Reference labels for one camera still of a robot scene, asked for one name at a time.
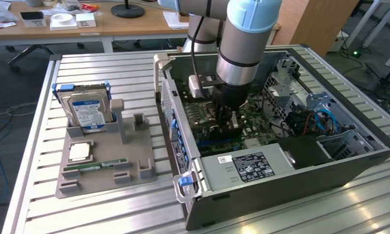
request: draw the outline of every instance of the robotic arm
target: robotic arm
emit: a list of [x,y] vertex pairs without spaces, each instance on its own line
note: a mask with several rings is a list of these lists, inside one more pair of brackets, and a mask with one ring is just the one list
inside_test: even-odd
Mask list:
[[271,31],[279,20],[281,0],[159,0],[159,3],[196,15],[191,19],[188,38],[197,52],[208,49],[205,45],[215,44],[221,33],[220,23],[225,20],[217,72],[197,85],[215,84],[217,124],[221,133],[228,133],[237,128],[236,112],[247,102]]

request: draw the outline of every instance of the wooden desk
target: wooden desk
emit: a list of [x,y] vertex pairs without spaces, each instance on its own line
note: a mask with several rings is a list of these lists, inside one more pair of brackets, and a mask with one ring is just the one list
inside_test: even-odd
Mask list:
[[[47,27],[27,28],[20,12],[40,11],[49,9],[48,6],[29,7],[25,2],[12,2],[9,11],[19,17],[16,26],[0,29],[0,45],[31,45],[53,44],[69,42],[103,42],[105,53],[112,53],[112,42],[115,40],[135,39],[168,39],[185,38],[188,30],[173,30],[169,28],[164,10],[145,6],[145,14],[136,19],[124,19],[112,14],[112,7],[120,2],[96,2],[100,5],[101,15],[96,15],[97,27],[80,28],[73,30],[49,30],[49,16],[47,17]],[[272,31],[269,44],[272,44],[276,31],[280,25],[276,25]]]
[[101,4],[104,12],[104,35],[147,35],[147,34],[187,34],[188,30],[173,30],[169,28],[164,17],[164,10],[144,6],[145,14],[135,19],[124,19],[112,14],[112,7],[119,2],[105,2]]
[[25,2],[12,2],[9,11],[17,16],[19,21],[16,22],[16,26],[12,26],[8,28],[0,28],[0,39],[45,39],[45,38],[55,38],[56,36],[59,38],[69,38],[69,37],[80,37],[81,33],[100,33],[100,34],[103,33],[104,31],[103,15],[95,16],[97,27],[51,31],[49,29],[51,16],[45,16],[47,27],[27,28],[23,23],[20,12],[40,11],[49,8],[51,7],[48,6],[29,7]]

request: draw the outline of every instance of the wooden cabinet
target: wooden cabinet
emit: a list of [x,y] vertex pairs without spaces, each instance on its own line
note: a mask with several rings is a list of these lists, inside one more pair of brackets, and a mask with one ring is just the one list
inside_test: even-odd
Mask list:
[[283,0],[273,45],[307,44],[324,56],[358,0]]

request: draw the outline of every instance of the power supply label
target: power supply label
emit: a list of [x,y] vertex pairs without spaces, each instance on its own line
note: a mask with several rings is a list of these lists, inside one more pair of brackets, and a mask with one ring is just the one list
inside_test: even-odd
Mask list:
[[273,169],[263,152],[235,157],[233,163],[244,182],[275,176]]

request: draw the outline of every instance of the aluminum table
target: aluminum table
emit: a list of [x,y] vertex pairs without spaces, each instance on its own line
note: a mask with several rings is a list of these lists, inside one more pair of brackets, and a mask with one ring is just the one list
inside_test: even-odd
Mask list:
[[[390,136],[390,116],[318,55],[291,46]],[[390,159],[344,187],[188,232],[175,198],[171,163],[153,95],[153,55],[175,51],[65,55],[49,62],[3,233],[267,234],[390,233]],[[145,113],[159,179],[67,199],[55,198],[67,117],[51,84],[109,80],[124,116]],[[313,92],[320,84],[301,76]]]

